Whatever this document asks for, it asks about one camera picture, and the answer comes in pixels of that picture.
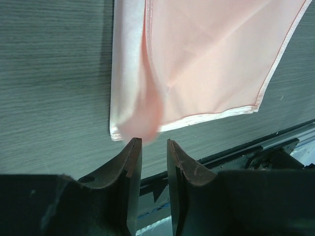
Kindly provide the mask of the pink satin napkin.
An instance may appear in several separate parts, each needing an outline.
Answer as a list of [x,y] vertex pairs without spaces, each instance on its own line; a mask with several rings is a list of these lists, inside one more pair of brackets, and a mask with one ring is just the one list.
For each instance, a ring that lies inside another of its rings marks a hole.
[[259,110],[309,0],[117,0],[113,141]]

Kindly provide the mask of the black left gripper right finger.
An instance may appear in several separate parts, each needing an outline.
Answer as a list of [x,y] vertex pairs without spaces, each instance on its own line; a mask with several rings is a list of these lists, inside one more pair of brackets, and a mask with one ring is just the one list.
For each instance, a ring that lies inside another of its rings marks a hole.
[[214,172],[174,141],[167,172],[175,236],[312,236],[315,166]]

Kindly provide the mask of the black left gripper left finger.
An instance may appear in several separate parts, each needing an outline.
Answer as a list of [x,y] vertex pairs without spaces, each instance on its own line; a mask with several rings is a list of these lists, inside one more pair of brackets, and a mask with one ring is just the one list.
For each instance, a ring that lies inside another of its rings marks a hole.
[[107,163],[74,180],[67,175],[1,175],[3,236],[133,236],[142,141],[133,138]]

